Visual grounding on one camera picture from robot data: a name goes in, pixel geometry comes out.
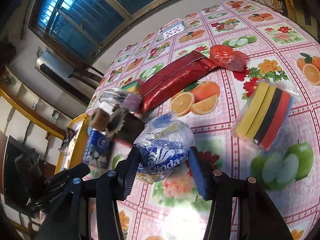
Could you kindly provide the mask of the black television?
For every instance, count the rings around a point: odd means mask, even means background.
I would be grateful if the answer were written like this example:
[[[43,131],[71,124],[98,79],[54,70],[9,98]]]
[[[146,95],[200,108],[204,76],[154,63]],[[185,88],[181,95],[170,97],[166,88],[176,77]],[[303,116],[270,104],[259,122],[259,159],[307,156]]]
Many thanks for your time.
[[[5,146],[3,164],[3,192],[5,201],[17,205],[26,205],[28,201],[15,159],[28,149],[14,137],[9,136]]]

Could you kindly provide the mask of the dark wooden chair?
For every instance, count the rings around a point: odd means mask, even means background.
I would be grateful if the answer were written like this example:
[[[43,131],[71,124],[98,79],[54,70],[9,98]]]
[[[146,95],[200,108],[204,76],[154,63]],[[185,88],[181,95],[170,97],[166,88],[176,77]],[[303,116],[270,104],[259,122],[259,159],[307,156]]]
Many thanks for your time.
[[[74,68],[71,74],[68,75],[68,78],[86,77],[95,82],[100,82],[103,76],[104,74],[101,71],[99,71],[97,68],[94,68],[91,65],[83,63],[80,68]]]

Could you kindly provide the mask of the colourful sponge pack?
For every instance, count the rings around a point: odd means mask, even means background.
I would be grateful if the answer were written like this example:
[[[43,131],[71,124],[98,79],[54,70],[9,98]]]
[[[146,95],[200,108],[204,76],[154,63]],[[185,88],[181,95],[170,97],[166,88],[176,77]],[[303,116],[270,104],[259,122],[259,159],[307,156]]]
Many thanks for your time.
[[[133,80],[132,82],[129,82],[123,85],[121,89],[127,92],[130,92],[132,94],[139,95],[139,89],[142,84],[143,84],[143,81],[141,79],[136,79],[136,80]]]
[[[232,126],[234,136],[268,152],[280,137],[298,90],[284,82],[260,79]]]

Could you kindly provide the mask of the clear cartoon zipper pouch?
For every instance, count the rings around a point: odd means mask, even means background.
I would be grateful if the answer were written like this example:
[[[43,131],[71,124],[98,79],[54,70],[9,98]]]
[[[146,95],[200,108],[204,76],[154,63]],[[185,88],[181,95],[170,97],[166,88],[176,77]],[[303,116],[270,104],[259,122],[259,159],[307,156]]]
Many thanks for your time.
[[[133,94],[123,89],[110,88],[102,92],[99,101],[108,103],[111,106],[118,104],[120,107],[124,107],[129,111],[137,113],[143,98],[140,95]]]

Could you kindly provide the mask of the blue tissue box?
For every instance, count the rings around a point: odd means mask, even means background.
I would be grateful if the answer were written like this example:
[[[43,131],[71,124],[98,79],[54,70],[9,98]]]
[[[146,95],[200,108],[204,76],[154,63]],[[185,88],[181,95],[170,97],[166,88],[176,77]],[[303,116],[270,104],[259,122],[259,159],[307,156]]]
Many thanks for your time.
[[[82,156],[82,162],[97,168],[107,169],[110,162],[113,140],[97,130],[91,130]]]

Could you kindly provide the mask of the playing cards pile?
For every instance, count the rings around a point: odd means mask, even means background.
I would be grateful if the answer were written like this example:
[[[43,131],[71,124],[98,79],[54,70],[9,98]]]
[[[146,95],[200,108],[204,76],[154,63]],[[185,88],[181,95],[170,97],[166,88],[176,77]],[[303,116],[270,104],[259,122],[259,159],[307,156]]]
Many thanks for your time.
[[[176,18],[171,22],[167,23],[160,29],[160,33],[163,35],[165,40],[183,32],[185,30],[183,21],[180,18]]]

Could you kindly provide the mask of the yellow taped foam box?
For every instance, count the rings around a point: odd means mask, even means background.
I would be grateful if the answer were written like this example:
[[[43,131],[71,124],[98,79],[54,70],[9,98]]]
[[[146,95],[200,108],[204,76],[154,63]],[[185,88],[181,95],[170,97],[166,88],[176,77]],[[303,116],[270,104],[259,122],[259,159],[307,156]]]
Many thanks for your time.
[[[71,139],[66,150],[59,154],[54,174],[61,170],[74,168],[82,163],[82,156],[88,139],[88,123],[90,116],[83,113],[73,119],[68,128],[75,131],[74,137]]]

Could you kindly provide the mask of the brown tape roll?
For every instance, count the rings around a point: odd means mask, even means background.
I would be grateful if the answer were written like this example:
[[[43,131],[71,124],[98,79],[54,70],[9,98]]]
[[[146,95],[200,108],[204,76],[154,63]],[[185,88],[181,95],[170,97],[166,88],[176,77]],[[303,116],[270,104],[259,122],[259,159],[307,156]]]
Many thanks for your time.
[[[108,126],[110,115],[104,110],[97,108],[91,115],[89,126],[103,132]]]

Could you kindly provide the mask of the black tissue pack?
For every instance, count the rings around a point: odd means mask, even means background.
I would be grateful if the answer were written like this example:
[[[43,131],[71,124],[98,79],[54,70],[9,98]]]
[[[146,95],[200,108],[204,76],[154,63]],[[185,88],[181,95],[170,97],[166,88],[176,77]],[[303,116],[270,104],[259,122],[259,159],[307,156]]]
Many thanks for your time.
[[[67,150],[68,145],[74,136],[75,136],[75,130],[67,127],[66,128],[66,136],[64,137],[63,142],[61,144],[61,147],[59,148],[60,152],[64,153]]]

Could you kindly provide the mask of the tall silver air conditioner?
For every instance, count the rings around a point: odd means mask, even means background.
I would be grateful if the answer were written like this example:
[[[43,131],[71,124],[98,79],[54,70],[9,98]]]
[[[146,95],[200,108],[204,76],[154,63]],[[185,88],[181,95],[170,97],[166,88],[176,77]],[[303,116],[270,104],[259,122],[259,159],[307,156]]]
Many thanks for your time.
[[[44,51],[36,60],[35,69],[75,100],[89,105],[95,89],[73,77],[73,70],[64,66],[49,51]]]

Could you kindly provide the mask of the blue Vinda tissue pack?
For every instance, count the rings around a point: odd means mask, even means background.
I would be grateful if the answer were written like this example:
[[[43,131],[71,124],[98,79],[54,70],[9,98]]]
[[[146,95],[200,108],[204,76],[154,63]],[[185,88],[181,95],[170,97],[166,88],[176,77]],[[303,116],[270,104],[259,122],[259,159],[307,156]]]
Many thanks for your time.
[[[140,158],[136,177],[153,184],[188,160],[195,138],[191,128],[172,111],[146,123],[134,144]]]

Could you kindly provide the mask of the red plastic bag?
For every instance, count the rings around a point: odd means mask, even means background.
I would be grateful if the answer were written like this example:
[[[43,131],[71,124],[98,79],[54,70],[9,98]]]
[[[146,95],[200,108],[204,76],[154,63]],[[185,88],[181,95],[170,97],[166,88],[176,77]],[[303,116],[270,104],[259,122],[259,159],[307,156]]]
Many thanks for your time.
[[[213,45],[209,53],[214,64],[236,72],[243,72],[249,59],[245,53],[221,44]]]

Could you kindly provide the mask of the red foil package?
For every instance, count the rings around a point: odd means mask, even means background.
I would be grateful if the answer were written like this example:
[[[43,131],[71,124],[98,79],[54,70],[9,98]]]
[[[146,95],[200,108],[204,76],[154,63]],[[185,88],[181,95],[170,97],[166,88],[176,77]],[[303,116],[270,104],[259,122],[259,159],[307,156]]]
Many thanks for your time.
[[[215,67],[216,64],[197,51],[192,51],[170,63],[141,85],[139,94],[143,101],[140,113],[146,113],[157,107],[207,75]]]

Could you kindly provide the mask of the window with wooden frame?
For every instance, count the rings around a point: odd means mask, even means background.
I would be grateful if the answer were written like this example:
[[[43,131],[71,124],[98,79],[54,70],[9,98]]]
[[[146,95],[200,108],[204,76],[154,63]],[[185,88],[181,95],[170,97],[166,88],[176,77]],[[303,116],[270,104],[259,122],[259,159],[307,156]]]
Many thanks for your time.
[[[84,69],[129,29],[161,22],[215,0],[35,0],[29,29],[58,57]]]

